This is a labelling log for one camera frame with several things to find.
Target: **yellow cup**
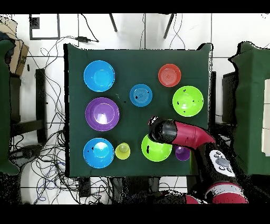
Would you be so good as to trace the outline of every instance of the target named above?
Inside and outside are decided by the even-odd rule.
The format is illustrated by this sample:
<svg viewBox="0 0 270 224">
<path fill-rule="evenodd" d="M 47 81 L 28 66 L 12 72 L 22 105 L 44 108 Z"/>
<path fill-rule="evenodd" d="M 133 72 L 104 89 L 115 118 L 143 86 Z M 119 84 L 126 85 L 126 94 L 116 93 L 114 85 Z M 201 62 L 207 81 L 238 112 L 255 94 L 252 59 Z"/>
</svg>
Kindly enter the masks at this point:
<svg viewBox="0 0 270 224">
<path fill-rule="evenodd" d="M 129 157 L 130 155 L 130 148 L 127 143 L 121 143 L 117 148 L 115 149 L 115 155 L 117 158 L 121 160 L 125 160 Z"/>
</svg>

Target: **cardboard box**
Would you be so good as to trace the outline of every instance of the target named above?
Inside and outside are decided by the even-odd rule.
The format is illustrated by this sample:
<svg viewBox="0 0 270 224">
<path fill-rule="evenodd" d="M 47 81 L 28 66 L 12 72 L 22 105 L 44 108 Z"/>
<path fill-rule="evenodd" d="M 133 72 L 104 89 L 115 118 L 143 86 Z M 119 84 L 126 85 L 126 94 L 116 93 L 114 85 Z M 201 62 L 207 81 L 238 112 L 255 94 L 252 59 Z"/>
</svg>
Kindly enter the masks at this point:
<svg viewBox="0 0 270 224">
<path fill-rule="evenodd" d="M 19 57 L 17 69 L 16 69 L 16 72 L 15 72 L 15 74 L 17 74 L 19 76 L 21 76 L 22 73 L 23 73 L 23 69 L 24 69 L 24 66 L 25 66 L 28 50 L 29 50 L 29 47 L 26 46 L 25 44 L 23 44 L 22 49 L 21 49 L 21 55 Z"/>
<path fill-rule="evenodd" d="M 15 43 L 14 53 L 9 64 L 10 72 L 21 75 L 23 73 L 26 56 L 29 47 L 22 40 L 16 37 L 17 22 L 9 18 L 0 16 L 0 31 L 6 33 Z"/>
<path fill-rule="evenodd" d="M 15 45 L 14 54 L 12 55 L 9 68 L 11 73 L 21 76 L 25 66 L 29 47 L 26 46 L 21 40 L 15 41 Z"/>
<path fill-rule="evenodd" d="M 6 33 L 10 38 L 16 39 L 17 22 L 0 16 L 0 31 Z"/>
</svg>

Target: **small cup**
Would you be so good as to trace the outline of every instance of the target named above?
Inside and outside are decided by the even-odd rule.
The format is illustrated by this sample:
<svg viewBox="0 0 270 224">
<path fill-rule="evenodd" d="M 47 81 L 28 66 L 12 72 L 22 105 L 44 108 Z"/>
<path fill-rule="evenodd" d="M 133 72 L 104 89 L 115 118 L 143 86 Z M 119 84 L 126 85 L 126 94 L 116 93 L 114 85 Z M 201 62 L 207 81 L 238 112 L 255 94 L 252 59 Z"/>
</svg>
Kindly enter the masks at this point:
<svg viewBox="0 0 270 224">
<path fill-rule="evenodd" d="M 119 150 L 120 150 L 121 152 L 125 153 L 126 151 L 129 150 L 129 145 L 126 144 L 126 143 L 121 143 L 121 144 L 119 145 Z"/>
<path fill-rule="evenodd" d="M 180 161 L 186 161 L 190 157 L 190 149 L 182 146 L 173 146 L 175 149 L 175 156 Z"/>
<path fill-rule="evenodd" d="M 121 143 L 117 148 L 115 149 L 115 155 L 117 158 L 121 160 L 125 160 L 130 155 L 130 148 L 127 143 Z"/>
</svg>

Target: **red bowl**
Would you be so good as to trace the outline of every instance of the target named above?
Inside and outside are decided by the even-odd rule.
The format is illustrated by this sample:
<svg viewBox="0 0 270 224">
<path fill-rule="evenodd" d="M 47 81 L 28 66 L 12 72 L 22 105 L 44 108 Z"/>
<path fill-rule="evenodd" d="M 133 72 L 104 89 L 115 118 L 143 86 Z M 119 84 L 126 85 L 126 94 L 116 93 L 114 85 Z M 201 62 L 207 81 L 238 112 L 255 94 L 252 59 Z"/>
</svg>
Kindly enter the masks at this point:
<svg viewBox="0 0 270 224">
<path fill-rule="evenodd" d="M 176 86 L 181 79 L 181 71 L 175 64 L 165 64 L 158 72 L 158 79 L 166 87 Z"/>
</svg>

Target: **white floor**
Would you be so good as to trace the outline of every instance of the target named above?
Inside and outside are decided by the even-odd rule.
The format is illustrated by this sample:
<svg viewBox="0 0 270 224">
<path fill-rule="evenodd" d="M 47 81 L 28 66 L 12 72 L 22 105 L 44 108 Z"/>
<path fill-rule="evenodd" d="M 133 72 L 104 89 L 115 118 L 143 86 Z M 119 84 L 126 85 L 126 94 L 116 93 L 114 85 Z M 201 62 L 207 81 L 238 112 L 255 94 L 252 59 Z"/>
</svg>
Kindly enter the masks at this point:
<svg viewBox="0 0 270 224">
<path fill-rule="evenodd" d="M 21 76 L 21 120 L 27 121 L 35 119 L 35 69 L 37 65 L 42 68 L 46 65 L 48 57 L 46 51 L 41 48 L 50 50 L 56 43 L 56 40 L 31 40 L 29 34 L 29 18 L 28 15 L 5 15 L 15 20 L 17 25 L 17 37 L 22 39 L 26 45 L 30 47 L 26 64 L 29 64 L 30 71 L 24 69 Z M 57 22 L 56 14 L 39 14 L 32 15 L 32 17 L 40 17 L 40 29 L 33 30 L 33 37 L 52 37 L 57 36 Z M 113 14 L 114 20 L 118 29 L 116 33 L 113 29 L 110 17 L 108 14 L 85 14 L 88 19 L 88 24 L 100 41 L 99 43 L 80 43 L 79 47 L 84 49 L 140 49 L 140 40 L 144 24 L 142 21 L 143 14 Z M 173 24 L 175 22 L 176 32 L 179 30 L 182 17 L 182 26 L 179 31 L 179 36 L 185 43 L 186 50 L 197 49 L 202 43 L 212 43 L 213 50 L 213 71 L 217 72 L 216 82 L 216 114 L 222 115 L 222 75 L 235 71 L 233 65 L 228 61 L 228 58 L 233 56 L 237 51 L 237 45 L 241 41 L 251 41 L 256 46 L 264 48 L 270 43 L 270 15 L 269 14 L 177 14 L 176 22 L 173 19 L 168 36 L 163 39 L 163 35 L 170 18 L 170 15 L 148 13 L 146 18 L 146 48 L 147 49 L 168 49 L 170 42 L 175 36 Z M 65 36 L 87 36 L 89 39 L 94 39 L 89 31 L 85 19 L 80 14 L 60 14 L 60 37 Z M 52 80 L 59 83 L 61 86 L 61 93 L 59 87 L 52 83 L 57 95 L 60 93 L 60 102 L 64 106 L 64 59 L 63 59 L 63 43 L 72 43 L 78 45 L 78 41 L 71 39 L 64 39 L 59 44 L 58 58 L 46 69 L 46 75 Z M 141 47 L 144 48 L 144 34 L 142 36 Z M 183 49 L 184 45 L 180 38 L 175 37 L 171 49 Z M 54 60 L 57 56 L 56 47 L 54 47 L 49 58 L 49 62 Z M 53 92 L 49 83 L 46 83 L 46 92 L 56 100 L 57 95 Z M 55 114 L 55 106 L 53 100 L 47 96 L 47 122 L 48 127 Z M 53 121 L 48 134 L 54 133 L 63 128 L 60 124 L 60 119 L 56 118 Z M 24 140 L 19 144 L 20 146 L 37 143 L 36 132 L 24 134 Z M 55 138 L 50 140 L 49 145 L 55 143 Z M 28 164 L 23 171 L 21 181 L 21 192 L 23 201 L 33 203 L 37 198 L 36 186 L 41 186 L 39 181 L 41 171 L 37 164 Z M 185 177 L 162 177 L 160 189 L 167 189 L 167 184 L 175 190 L 186 192 L 186 178 Z M 57 188 L 50 188 L 43 196 L 45 201 L 39 201 L 38 204 L 52 203 L 52 200 L 59 194 Z M 54 204 L 61 203 L 76 203 L 71 197 L 69 191 L 63 191 L 58 196 L 58 202 L 55 200 Z"/>
</svg>

